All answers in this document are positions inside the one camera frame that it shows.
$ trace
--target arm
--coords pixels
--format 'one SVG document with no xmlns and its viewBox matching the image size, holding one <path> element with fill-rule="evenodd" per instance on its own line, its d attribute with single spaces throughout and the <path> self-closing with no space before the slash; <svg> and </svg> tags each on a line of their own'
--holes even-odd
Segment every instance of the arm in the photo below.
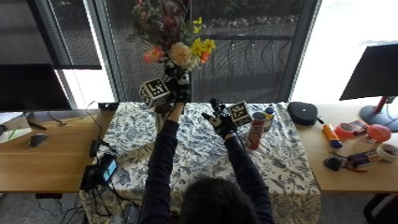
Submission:
<svg viewBox="0 0 398 224">
<path fill-rule="evenodd" d="M 171 174 L 176 153 L 178 130 L 184 103 L 176 103 L 158 136 L 148 163 L 148 178 L 139 223 L 170 223 Z"/>
<path fill-rule="evenodd" d="M 234 134 L 227 134 L 224 139 L 230 160 L 235 168 L 238 183 L 244 193 L 252 199 L 260 222 L 275 223 L 270 188 L 264 183 L 248 152 L 239 144 L 238 137 Z"/>
</svg>

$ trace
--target hand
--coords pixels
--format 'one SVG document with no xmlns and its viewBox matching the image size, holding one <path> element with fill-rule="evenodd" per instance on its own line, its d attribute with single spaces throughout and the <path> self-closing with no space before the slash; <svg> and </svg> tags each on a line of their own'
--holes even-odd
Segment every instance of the hand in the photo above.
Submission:
<svg viewBox="0 0 398 224">
<path fill-rule="evenodd" d="M 238 126 L 234 123 L 232 117 L 219 114 L 216 117 L 202 113 L 202 116 L 210 120 L 218 135 L 226 139 L 226 135 L 238 131 Z"/>
</svg>

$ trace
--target black monitor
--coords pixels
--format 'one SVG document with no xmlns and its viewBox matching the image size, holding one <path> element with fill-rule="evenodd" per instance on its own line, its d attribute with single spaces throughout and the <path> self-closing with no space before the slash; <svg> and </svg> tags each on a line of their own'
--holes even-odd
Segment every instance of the black monitor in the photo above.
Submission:
<svg viewBox="0 0 398 224">
<path fill-rule="evenodd" d="M 379 105 L 361 109 L 363 120 L 398 132 L 398 115 L 385 108 L 391 97 L 398 96 L 398 44 L 367 48 L 340 100 L 372 96 L 383 96 L 383 99 Z"/>
<path fill-rule="evenodd" d="M 0 112 L 71 109 L 50 63 L 0 64 Z"/>
</svg>

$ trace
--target blue and white tablecloth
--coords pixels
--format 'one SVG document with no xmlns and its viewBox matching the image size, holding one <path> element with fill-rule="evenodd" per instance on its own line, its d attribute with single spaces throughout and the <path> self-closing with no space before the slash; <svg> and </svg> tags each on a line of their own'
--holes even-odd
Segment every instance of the blue and white tablecloth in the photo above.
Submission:
<svg viewBox="0 0 398 224">
<path fill-rule="evenodd" d="M 287 110 L 287 104 L 250 104 L 254 114 L 275 108 L 272 130 L 263 135 L 260 149 L 251 152 L 251 157 L 271 188 L 276 223 L 317 223 L 321 210 L 321 193 L 313 178 L 305 149 L 295 123 Z M 180 140 L 175 168 L 171 176 L 171 194 L 174 212 L 180 211 L 183 193 L 188 185 L 203 176 L 223 177 L 235 183 L 236 175 L 228 159 L 227 148 L 216 135 L 202 112 L 212 114 L 210 104 L 187 104 L 180 117 Z M 104 140 L 119 151 L 119 169 L 112 177 L 111 187 L 118 194 L 130 199 L 123 200 L 111 190 L 103 190 L 102 199 L 94 204 L 93 196 L 82 192 L 83 204 L 93 223 L 108 223 L 112 214 L 122 213 L 120 204 L 142 204 L 147 179 L 147 164 L 154 150 L 158 134 L 155 112 L 143 103 L 122 103 Z M 251 124 L 239 128 L 238 135 L 247 143 Z"/>
</svg>

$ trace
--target wooden desk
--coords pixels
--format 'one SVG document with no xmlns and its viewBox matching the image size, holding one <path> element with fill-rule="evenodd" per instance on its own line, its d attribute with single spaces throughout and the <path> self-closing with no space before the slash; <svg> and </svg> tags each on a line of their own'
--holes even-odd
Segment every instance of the wooden desk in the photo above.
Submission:
<svg viewBox="0 0 398 224">
<path fill-rule="evenodd" d="M 107 131 L 115 112 L 90 110 Z M 86 166 L 93 163 L 89 156 L 91 141 L 98 138 L 100 128 L 86 110 L 31 114 L 29 120 L 49 129 L 34 132 L 0 144 L 0 192 L 78 193 Z M 47 133 L 49 139 L 39 147 L 29 145 L 37 133 Z"/>
<path fill-rule="evenodd" d="M 340 122 L 352 122 L 360 119 L 363 105 L 316 105 L 319 115 L 327 123 L 336 128 Z M 395 163 L 383 161 L 379 164 L 364 167 L 368 173 L 356 173 L 345 169 L 339 172 L 331 170 L 323 161 L 335 151 L 349 156 L 351 154 L 377 148 L 380 144 L 369 143 L 367 135 L 343 140 L 344 147 L 333 149 L 323 133 L 323 125 L 316 123 L 311 127 L 296 125 L 304 148 L 307 150 L 313 175 L 323 192 L 352 192 L 352 193 L 393 193 L 398 192 L 398 161 Z M 389 140 L 398 145 L 398 133 Z"/>
</svg>

